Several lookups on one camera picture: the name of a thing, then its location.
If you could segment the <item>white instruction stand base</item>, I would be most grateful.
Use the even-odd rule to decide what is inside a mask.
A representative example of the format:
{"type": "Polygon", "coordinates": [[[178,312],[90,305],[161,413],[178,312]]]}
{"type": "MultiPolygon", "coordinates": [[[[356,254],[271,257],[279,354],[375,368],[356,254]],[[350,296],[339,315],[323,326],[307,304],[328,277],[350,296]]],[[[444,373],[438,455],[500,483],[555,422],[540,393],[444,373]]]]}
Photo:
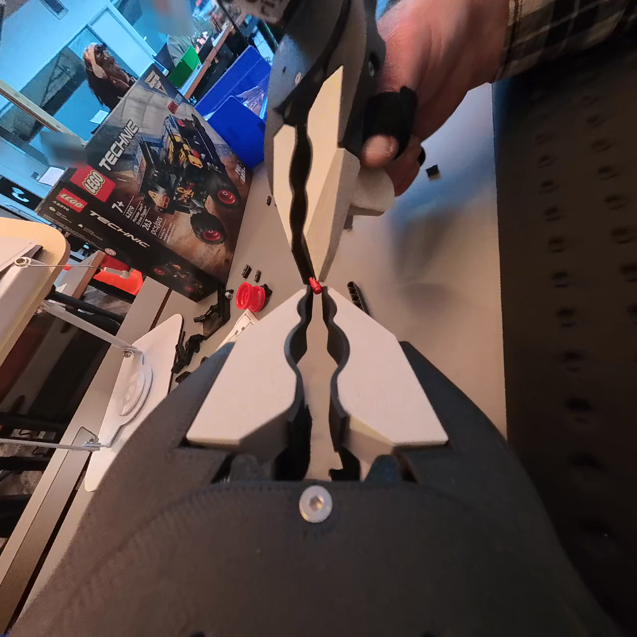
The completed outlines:
{"type": "Polygon", "coordinates": [[[1,218],[1,362],[3,363],[36,312],[47,313],[84,330],[122,355],[99,433],[82,443],[52,443],[2,438],[1,444],[68,452],[91,452],[85,488],[95,491],[142,421],[167,396],[183,329],[183,317],[173,315],[131,343],[92,325],[53,300],[54,283],[67,265],[66,239],[50,226],[1,218]]]}

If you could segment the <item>printed sticker sheet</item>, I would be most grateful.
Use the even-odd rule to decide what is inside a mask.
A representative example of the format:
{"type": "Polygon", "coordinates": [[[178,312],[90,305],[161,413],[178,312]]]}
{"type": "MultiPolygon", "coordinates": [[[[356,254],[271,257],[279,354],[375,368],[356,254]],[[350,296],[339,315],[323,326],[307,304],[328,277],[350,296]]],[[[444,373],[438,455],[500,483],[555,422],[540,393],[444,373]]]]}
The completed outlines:
{"type": "Polygon", "coordinates": [[[217,351],[219,351],[221,348],[229,343],[235,343],[242,334],[244,334],[251,327],[257,325],[258,322],[259,319],[250,310],[245,310],[236,321],[232,330],[230,330],[230,332],[228,333],[227,337],[225,337],[225,339],[219,344],[217,351]]]}

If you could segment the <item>person's right forearm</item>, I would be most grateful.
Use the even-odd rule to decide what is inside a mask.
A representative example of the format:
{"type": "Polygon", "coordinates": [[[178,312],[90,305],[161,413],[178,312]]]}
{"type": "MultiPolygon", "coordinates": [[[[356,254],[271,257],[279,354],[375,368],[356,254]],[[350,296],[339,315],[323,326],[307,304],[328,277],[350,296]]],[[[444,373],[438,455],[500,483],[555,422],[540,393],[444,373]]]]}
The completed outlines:
{"type": "Polygon", "coordinates": [[[636,30],[635,1],[508,1],[494,81],[636,30]]]}

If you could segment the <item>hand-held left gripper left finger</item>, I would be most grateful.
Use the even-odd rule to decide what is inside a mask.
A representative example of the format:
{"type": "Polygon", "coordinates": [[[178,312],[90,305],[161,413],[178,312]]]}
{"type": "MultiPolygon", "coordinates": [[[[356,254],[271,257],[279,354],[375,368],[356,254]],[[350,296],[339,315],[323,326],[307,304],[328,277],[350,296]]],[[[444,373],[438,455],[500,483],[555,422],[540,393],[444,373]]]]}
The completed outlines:
{"type": "Polygon", "coordinates": [[[200,447],[288,447],[304,402],[312,290],[302,288],[230,347],[186,440],[200,447]]]}

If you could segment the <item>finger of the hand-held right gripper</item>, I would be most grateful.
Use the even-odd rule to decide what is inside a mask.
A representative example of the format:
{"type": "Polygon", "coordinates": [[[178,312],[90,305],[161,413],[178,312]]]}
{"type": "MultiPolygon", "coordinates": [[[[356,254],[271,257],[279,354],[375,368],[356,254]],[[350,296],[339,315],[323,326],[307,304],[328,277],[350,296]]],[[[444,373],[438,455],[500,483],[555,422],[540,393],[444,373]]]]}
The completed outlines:
{"type": "Polygon", "coordinates": [[[304,226],[308,214],[310,146],[304,127],[283,124],[273,137],[272,193],[302,280],[313,277],[304,226]]]}
{"type": "Polygon", "coordinates": [[[306,183],[306,245],[315,278],[325,282],[336,257],[360,160],[339,146],[344,68],[322,84],[310,108],[307,135],[312,159],[306,183]]]}

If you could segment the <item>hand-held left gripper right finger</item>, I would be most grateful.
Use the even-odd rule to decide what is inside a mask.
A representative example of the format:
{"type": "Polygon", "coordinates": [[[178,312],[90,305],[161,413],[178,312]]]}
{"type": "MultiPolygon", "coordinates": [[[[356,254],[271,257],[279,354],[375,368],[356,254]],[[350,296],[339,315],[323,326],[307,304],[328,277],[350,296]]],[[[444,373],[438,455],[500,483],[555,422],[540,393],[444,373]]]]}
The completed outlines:
{"type": "Polygon", "coordinates": [[[393,333],[339,292],[322,291],[335,449],[421,449],[449,437],[393,333]]]}

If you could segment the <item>orange plastic object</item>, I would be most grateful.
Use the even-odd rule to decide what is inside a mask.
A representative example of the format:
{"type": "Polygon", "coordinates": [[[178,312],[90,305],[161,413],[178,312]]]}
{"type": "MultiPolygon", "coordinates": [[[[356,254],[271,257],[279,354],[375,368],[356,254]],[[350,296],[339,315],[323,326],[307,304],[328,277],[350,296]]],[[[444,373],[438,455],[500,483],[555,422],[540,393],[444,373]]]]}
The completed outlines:
{"type": "Polygon", "coordinates": [[[111,267],[100,268],[91,279],[91,285],[96,289],[105,290],[112,296],[121,293],[123,298],[133,299],[137,297],[143,283],[144,277],[139,271],[122,271],[111,267]]]}

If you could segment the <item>person's right hand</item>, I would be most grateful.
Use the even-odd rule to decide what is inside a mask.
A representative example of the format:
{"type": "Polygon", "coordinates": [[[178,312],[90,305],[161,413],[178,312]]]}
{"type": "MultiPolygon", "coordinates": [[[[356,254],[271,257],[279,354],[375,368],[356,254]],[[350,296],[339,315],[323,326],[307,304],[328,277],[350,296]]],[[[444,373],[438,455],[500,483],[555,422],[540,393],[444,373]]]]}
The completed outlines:
{"type": "Polygon", "coordinates": [[[361,163],[383,168],[396,197],[418,177],[423,142],[469,91],[494,81],[507,21],[507,1],[398,1],[378,21],[386,56],[376,93],[407,87],[417,96],[417,109],[400,156],[399,142],[379,135],[365,142],[361,163]]]}

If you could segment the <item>black toy panel piece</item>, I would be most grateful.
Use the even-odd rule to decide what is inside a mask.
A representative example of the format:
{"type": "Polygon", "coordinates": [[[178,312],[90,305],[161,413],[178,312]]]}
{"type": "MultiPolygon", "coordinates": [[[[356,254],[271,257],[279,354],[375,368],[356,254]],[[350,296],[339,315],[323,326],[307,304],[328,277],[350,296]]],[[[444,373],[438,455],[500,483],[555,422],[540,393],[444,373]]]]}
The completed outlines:
{"type": "Polygon", "coordinates": [[[221,327],[228,323],[231,313],[231,300],[224,296],[227,289],[220,287],[217,291],[216,302],[213,303],[202,315],[194,318],[194,323],[202,326],[202,333],[210,338],[221,327]]]}

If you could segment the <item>red wheel hub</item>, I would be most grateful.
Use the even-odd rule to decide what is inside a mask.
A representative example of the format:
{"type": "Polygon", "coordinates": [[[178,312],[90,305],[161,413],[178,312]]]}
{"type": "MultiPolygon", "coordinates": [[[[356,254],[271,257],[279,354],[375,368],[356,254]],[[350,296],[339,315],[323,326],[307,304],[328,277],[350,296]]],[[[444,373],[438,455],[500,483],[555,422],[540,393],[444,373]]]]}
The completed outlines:
{"type": "Polygon", "coordinates": [[[261,285],[243,282],[235,295],[236,307],[241,311],[259,313],[266,304],[266,289],[261,285]]]}

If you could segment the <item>toy truck set box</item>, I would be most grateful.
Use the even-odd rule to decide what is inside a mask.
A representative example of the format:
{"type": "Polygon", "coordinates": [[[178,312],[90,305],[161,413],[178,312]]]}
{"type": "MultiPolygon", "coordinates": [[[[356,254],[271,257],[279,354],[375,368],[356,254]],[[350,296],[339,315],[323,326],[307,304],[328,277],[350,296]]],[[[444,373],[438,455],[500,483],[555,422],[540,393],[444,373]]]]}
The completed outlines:
{"type": "Polygon", "coordinates": [[[252,171],[151,65],[36,213],[196,302],[225,287],[252,171]]]}

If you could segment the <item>cluster of black toy beams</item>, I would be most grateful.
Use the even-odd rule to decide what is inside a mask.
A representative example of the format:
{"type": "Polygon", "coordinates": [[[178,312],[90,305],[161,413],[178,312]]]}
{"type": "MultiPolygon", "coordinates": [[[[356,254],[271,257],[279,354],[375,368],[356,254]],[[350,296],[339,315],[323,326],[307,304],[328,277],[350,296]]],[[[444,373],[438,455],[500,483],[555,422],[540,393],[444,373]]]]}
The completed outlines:
{"type": "Polygon", "coordinates": [[[203,334],[193,334],[188,339],[184,339],[184,336],[183,332],[175,346],[175,359],[171,368],[173,375],[180,374],[191,364],[192,358],[199,353],[202,342],[206,340],[203,334]]]}

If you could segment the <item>grey desk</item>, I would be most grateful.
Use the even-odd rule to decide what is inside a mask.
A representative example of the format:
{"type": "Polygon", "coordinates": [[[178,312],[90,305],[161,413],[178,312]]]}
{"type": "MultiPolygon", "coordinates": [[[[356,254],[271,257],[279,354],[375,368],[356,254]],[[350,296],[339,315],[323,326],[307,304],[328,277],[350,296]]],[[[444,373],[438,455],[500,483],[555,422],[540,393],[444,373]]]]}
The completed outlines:
{"type": "MultiPolygon", "coordinates": [[[[506,432],[498,211],[492,85],[470,91],[446,123],[424,142],[426,161],[412,186],[381,217],[355,217],[341,239],[327,285],[347,296],[357,283],[373,318],[408,341],[506,432]],[[426,168],[438,164],[440,179],[426,168]]],[[[301,287],[264,164],[253,172],[229,275],[238,288],[249,264],[262,271],[273,295],[264,317],[301,287]]],[[[212,300],[195,304],[155,281],[144,283],[120,333],[133,342],[173,314],[194,317],[212,300]]],[[[327,421],[335,363],[323,347],[327,331],[320,299],[308,329],[308,352],[299,367],[314,421],[308,476],[326,478],[336,467],[327,421]]],[[[80,443],[98,434],[122,363],[110,348],[62,440],[80,443]]],[[[86,453],[54,451],[26,509],[1,553],[1,634],[50,577],[66,550],[92,493],[84,477],[86,453]]]]}

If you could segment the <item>long black holed beam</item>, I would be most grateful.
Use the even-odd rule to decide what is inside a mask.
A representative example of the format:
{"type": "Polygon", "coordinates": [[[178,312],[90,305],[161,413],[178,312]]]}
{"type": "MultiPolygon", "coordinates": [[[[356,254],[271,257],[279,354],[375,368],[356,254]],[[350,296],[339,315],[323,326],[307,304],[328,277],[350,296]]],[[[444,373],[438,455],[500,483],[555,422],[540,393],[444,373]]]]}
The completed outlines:
{"type": "Polygon", "coordinates": [[[370,307],[360,286],[354,281],[349,281],[346,286],[352,303],[366,315],[370,316],[370,307]]]}

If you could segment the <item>green storage bin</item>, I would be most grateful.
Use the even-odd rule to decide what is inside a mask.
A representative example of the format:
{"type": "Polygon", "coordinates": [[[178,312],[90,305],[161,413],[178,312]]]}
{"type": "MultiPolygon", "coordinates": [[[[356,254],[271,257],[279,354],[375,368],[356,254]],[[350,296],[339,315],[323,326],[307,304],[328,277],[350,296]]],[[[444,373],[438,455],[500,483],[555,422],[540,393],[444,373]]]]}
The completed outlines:
{"type": "Polygon", "coordinates": [[[168,73],[167,78],[176,89],[181,89],[200,64],[198,52],[195,47],[190,45],[179,62],[168,73]]]}

